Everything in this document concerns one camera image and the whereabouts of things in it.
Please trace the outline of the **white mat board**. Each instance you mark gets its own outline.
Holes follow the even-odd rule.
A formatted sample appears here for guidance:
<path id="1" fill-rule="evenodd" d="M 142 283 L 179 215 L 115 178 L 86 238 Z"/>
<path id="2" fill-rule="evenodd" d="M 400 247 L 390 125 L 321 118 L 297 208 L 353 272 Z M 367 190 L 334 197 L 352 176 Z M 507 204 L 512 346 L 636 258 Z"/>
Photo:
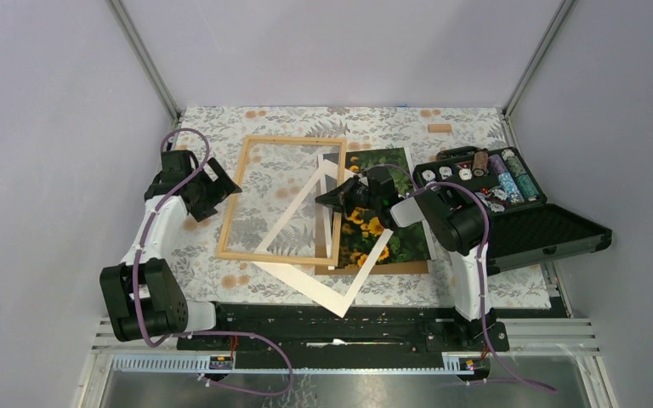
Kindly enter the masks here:
<path id="1" fill-rule="evenodd" d="M 277 237 L 279 232 L 286 225 L 286 222 L 296 212 L 299 205 L 304 201 L 307 194 L 312 190 L 313 186 L 328 173 L 334 173 L 337 176 L 352 174 L 351 171 L 340 167 L 338 164 L 332 161 L 323 161 L 317 167 L 310 179 L 306 182 L 305 186 L 297 193 L 296 197 L 293 199 L 287 209 L 278 218 L 265 238 L 261 241 L 257 247 L 256 255 L 266 254 L 266 248 Z M 302 270 L 297 269 L 292 264 L 257 261 L 254 261 L 253 263 L 282 283 L 290 286 L 292 289 L 302 293 L 313 302 L 318 303 L 320 306 L 334 313 L 336 316 L 344 317 L 351 304 L 355 301 L 355 298 L 362 285 L 370 275 L 374 265 L 378 260 L 378 256 L 387 246 L 392 235 L 393 231 L 390 229 L 386 229 L 381 234 L 380 238 L 377 240 L 376 244 L 367 256 L 366 261 L 362 264 L 358 273 L 355 275 L 351 286 L 344 295 L 335 292 L 332 288 L 319 282 L 313 276 L 305 274 Z"/>

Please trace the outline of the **wooden picture frame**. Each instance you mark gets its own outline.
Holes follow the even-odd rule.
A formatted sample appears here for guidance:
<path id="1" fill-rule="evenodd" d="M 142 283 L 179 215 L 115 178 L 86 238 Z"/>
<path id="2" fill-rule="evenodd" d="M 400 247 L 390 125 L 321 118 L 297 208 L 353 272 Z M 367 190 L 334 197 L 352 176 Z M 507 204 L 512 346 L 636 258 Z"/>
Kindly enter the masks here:
<path id="1" fill-rule="evenodd" d="M 340 221 L 315 202 L 344 181 L 345 138 L 246 136 L 216 249 L 223 259 L 334 266 Z"/>

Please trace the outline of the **sunflower photo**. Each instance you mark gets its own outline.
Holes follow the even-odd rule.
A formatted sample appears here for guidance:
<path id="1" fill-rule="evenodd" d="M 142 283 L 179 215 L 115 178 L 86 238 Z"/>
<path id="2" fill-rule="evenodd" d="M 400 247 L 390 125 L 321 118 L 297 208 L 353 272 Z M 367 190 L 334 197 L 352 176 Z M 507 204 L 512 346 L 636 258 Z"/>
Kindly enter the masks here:
<path id="1" fill-rule="evenodd" d="M 385 228 L 376 213 L 362 208 L 352 211 L 341 224 L 338 267 L 360 268 Z M 429 243 L 423 225 L 396 230 L 380 253 L 377 265 L 430 260 Z"/>

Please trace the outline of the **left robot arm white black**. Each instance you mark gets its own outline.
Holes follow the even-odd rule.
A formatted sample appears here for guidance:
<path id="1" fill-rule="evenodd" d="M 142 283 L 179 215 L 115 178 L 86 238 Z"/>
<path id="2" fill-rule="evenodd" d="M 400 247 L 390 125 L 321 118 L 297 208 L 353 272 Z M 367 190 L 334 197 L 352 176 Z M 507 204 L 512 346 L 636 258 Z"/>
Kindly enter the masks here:
<path id="1" fill-rule="evenodd" d="M 167 256 L 188 218 L 210 218 L 219 203 L 241 192 L 214 157 L 197 163 L 192 151 L 173 150 L 161 160 L 144 193 L 145 214 L 132 246 L 99 276 L 111 328 L 121 342 L 187 329 L 189 306 Z"/>

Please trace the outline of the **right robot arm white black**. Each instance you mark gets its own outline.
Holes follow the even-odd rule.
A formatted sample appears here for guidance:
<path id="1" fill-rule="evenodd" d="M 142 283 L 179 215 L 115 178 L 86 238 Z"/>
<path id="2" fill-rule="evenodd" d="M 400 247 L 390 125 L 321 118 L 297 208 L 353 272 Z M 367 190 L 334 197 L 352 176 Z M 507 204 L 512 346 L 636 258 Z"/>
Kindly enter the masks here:
<path id="1" fill-rule="evenodd" d="M 448 181 L 424 185 L 402 195 L 384 165 L 376 165 L 319 195 L 315 203 L 346 217 L 355 209 L 374 211 L 387 230 L 427 222 L 451 257 L 456 279 L 453 336 L 462 349 L 496 355 L 492 337 L 497 321 L 488 303 L 486 258 L 490 215 L 484 202 L 466 187 Z"/>

